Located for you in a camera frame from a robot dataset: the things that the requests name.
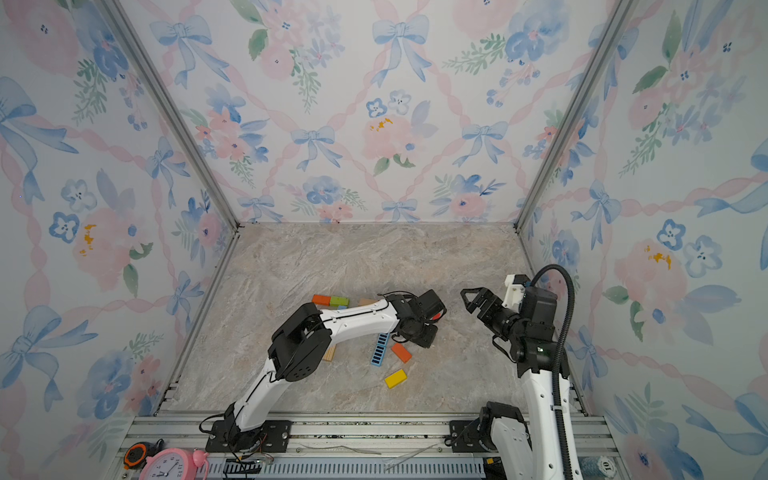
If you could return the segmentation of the blue slotted block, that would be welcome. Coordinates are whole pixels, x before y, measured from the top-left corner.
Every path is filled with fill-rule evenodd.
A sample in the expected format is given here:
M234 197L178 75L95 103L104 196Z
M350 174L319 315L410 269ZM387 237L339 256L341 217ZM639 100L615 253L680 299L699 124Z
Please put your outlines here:
M371 356L371 364L376 367L380 367L383 364L383 359L386 353L386 347L377 345Z
M388 342L390 339L389 333L383 333L378 336L377 345L381 346L382 348L386 348L388 346Z

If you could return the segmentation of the green block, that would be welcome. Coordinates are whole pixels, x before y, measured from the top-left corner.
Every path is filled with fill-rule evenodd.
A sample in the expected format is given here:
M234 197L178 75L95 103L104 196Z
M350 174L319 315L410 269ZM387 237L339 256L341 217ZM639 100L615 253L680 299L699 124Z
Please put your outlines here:
M346 297L331 296L329 305L332 307L345 307L349 306L350 300Z

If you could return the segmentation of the striped natural wood block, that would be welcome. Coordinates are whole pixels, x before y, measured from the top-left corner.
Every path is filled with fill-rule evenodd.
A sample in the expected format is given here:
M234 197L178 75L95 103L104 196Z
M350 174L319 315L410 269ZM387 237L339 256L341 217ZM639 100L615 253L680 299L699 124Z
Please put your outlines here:
M323 361L332 362L335 356L336 346L329 347L322 357Z

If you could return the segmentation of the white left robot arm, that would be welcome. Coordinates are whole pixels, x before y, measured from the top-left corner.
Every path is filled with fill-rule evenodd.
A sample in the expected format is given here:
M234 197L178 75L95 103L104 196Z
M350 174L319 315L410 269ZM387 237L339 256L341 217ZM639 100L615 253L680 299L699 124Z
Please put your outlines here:
M225 411L220 437L233 446L260 430L289 385L312 375L329 348L359 337L392 334L427 349L436 337L437 322L446 313L433 290L421 295L388 292L374 303L341 310L301 305L272 334L261 372Z

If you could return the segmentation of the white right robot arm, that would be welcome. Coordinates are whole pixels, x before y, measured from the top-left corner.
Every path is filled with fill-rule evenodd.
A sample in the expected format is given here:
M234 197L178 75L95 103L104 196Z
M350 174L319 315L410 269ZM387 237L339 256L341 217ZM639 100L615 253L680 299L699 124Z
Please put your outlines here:
M503 298L491 290L463 289L466 310L508 348L497 348L513 361L527 402L517 407L488 402L464 439L500 460L490 473L505 479L581 479L571 409L570 382L563 347L555 341L557 296L546 289L510 284Z

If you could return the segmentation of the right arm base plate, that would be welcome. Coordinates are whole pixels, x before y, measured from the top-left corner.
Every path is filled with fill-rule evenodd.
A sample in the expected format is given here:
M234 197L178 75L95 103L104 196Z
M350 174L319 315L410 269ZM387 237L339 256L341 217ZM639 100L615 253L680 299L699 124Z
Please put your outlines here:
M480 419L472 421L452 420L449 422L449 434L445 445L453 453L493 453L495 444L491 439L491 427Z

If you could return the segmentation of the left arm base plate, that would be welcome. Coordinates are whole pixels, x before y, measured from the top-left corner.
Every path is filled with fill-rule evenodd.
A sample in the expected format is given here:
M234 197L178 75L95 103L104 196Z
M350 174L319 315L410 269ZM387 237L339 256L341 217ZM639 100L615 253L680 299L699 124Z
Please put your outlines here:
M267 420L261 427L241 431L225 420L213 423L205 446L208 453L285 453L293 423Z

